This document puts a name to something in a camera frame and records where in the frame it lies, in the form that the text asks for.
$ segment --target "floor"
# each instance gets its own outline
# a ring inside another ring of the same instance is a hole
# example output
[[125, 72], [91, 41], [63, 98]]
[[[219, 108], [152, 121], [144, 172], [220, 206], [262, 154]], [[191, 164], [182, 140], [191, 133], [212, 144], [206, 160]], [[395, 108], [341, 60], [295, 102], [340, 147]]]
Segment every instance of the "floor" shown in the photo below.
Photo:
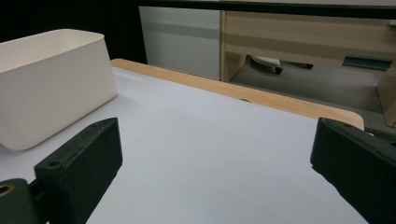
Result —
[[396, 129], [386, 125], [376, 90], [380, 75], [318, 65], [308, 69], [299, 63], [281, 62], [281, 66], [278, 75], [247, 56], [231, 82], [353, 111], [363, 117], [366, 132], [396, 142]]

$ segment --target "white plastic bin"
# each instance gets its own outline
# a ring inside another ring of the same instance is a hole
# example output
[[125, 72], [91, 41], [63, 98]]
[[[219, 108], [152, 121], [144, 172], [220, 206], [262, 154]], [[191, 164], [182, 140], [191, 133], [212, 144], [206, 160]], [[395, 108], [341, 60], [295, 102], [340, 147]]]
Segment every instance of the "white plastic bin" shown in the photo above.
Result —
[[24, 150], [112, 99], [104, 36], [55, 30], [0, 44], [0, 144]]

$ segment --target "table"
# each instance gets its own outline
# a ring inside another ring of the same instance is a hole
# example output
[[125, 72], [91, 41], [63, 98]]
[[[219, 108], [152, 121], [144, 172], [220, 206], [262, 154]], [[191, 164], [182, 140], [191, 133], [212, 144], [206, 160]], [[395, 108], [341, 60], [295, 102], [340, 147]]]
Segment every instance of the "table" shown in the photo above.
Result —
[[163, 69], [112, 63], [141, 72], [114, 66], [113, 100], [37, 147], [0, 147], [1, 179], [32, 181], [51, 151], [117, 117], [123, 165], [89, 223], [365, 222], [311, 168], [316, 119], [154, 77], [166, 77]]
[[363, 118], [351, 111], [315, 104], [271, 92], [253, 90], [251, 88], [242, 87], [231, 83], [219, 82], [209, 78], [197, 77], [123, 59], [115, 59], [111, 63], [113, 66], [127, 69], [136, 73], [166, 79], [201, 90], [213, 91], [236, 99], [247, 100], [254, 104], [269, 106], [312, 119], [323, 117], [340, 120], [364, 130]]

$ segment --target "drawer handle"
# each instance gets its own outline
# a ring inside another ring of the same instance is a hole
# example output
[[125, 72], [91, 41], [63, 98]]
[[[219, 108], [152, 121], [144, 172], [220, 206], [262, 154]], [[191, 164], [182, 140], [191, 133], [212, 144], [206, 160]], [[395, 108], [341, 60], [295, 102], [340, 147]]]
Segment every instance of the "drawer handle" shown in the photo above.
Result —
[[374, 70], [388, 71], [390, 65], [393, 63], [391, 59], [370, 58], [354, 55], [347, 55], [344, 59], [343, 65], [369, 68]]

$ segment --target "desk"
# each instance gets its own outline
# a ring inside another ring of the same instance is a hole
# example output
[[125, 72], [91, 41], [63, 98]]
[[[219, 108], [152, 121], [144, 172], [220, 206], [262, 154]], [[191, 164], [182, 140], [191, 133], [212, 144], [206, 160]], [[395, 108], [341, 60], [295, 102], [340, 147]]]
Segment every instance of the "desk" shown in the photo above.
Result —
[[192, 76], [168, 69], [145, 65], [142, 63], [126, 61], [123, 59], [115, 59], [111, 63], [113, 66], [127, 69], [136, 73], [141, 73], [152, 77], [158, 77], [161, 79], [177, 82], [183, 85], [192, 86], [206, 91], [213, 91], [236, 99], [248, 100], [254, 104], [269, 106], [312, 119], [318, 119], [320, 117], [323, 117], [328, 119], [340, 120], [364, 130], [364, 122], [362, 117], [354, 112], [346, 111], [343, 109], [310, 103], [307, 101], [273, 94], [266, 91], [257, 91], [251, 88], [237, 86], [231, 83], [219, 82], [209, 78]]
[[[396, 91], [389, 88], [396, 85], [396, 28], [389, 20], [223, 11], [221, 27], [221, 80], [230, 80], [247, 54], [380, 74], [384, 117], [396, 127]], [[393, 65], [387, 71], [345, 66], [347, 55]]]
[[37, 147], [0, 147], [0, 178], [32, 181], [51, 151], [117, 117], [123, 165], [89, 223], [365, 223], [311, 168], [316, 119], [116, 63], [140, 72], [114, 67], [118, 95]]

